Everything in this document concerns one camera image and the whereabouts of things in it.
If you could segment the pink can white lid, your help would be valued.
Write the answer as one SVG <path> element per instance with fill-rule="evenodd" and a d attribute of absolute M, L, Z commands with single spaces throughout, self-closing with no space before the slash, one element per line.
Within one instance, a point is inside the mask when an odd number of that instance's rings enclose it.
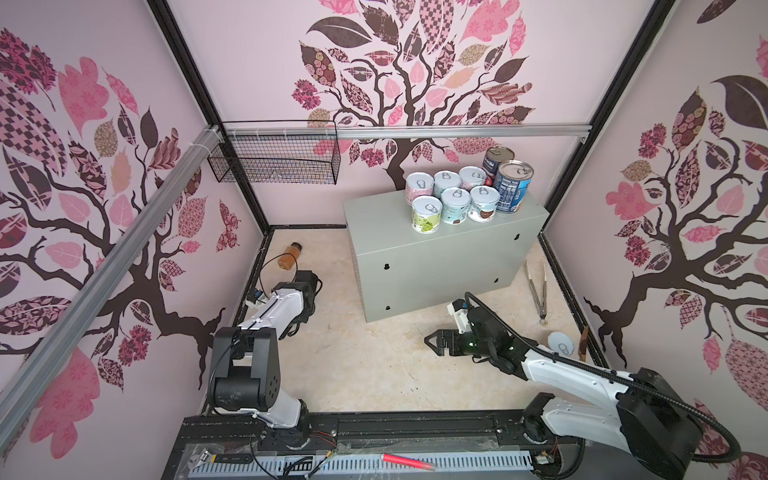
<path fill-rule="evenodd" d="M 459 176 L 461 179 L 460 187 L 466 191 L 486 184 L 487 174 L 480 167 L 465 166 L 459 170 Z"/>

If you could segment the green label can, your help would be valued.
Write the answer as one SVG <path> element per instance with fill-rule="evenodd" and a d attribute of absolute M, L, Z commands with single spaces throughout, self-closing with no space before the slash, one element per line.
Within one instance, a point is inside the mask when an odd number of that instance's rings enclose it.
<path fill-rule="evenodd" d="M 442 202 L 433 196 L 420 196 L 411 204 L 412 228 L 419 234 L 434 233 L 441 222 Z"/>

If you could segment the teal can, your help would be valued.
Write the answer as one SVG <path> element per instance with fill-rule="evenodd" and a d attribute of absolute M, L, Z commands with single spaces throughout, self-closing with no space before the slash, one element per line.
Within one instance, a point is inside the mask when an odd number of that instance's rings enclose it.
<path fill-rule="evenodd" d="M 442 193 L 450 188 L 460 188 L 462 185 L 462 179 L 460 175 L 453 171 L 443 170 L 437 172 L 434 176 L 432 195 L 438 199 L 441 198 Z"/>
<path fill-rule="evenodd" d="M 476 186 L 470 191 L 468 217 L 478 223 L 490 222 L 494 217 L 500 199 L 499 192 L 489 186 Z"/>
<path fill-rule="evenodd" d="M 445 224 L 463 223 L 471 204 L 470 193 L 460 187 L 453 187 L 441 193 L 442 202 L 441 222 Z"/>

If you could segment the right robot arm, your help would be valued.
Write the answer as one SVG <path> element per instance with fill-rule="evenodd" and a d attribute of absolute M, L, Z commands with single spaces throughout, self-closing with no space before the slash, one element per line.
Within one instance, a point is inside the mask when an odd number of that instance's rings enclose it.
<path fill-rule="evenodd" d="M 569 394 L 540 393 L 528 405 L 521 428 L 532 443 L 570 436 L 611 446 L 663 479 L 683 478 L 693 462 L 731 463 L 742 454 L 726 427 L 684 402 L 653 370 L 628 373 L 564 356 L 522 336 L 483 305 L 458 300 L 448 310 L 456 328 L 424 339 L 435 354 L 469 356 Z"/>

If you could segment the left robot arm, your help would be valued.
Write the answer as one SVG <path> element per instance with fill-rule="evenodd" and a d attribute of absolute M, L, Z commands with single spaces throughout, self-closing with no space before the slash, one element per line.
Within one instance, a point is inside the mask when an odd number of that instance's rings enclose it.
<path fill-rule="evenodd" d="M 207 413 L 254 417 L 292 449 L 309 442 L 306 403 L 281 386 L 278 342 L 308 322 L 321 288 L 315 273 L 300 270 L 292 281 L 278 283 L 254 313 L 215 334 Z"/>

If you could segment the blue label tall can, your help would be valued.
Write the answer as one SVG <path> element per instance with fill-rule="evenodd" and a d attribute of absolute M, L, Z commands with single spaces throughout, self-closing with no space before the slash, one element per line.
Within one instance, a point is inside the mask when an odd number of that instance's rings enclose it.
<path fill-rule="evenodd" d="M 533 176 L 534 169 L 528 163 L 519 160 L 502 162 L 497 169 L 493 183 L 493 188 L 500 195 L 497 211 L 501 213 L 517 212 Z"/>

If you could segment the la sicilia tomato can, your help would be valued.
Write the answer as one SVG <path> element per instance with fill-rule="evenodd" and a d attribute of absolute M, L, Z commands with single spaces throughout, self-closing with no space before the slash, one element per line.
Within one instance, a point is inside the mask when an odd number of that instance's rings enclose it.
<path fill-rule="evenodd" d="M 492 186 L 499 167 L 515 159 L 515 152 L 509 147 L 497 145 L 489 148 L 483 158 L 482 169 L 486 174 L 485 184 Z"/>

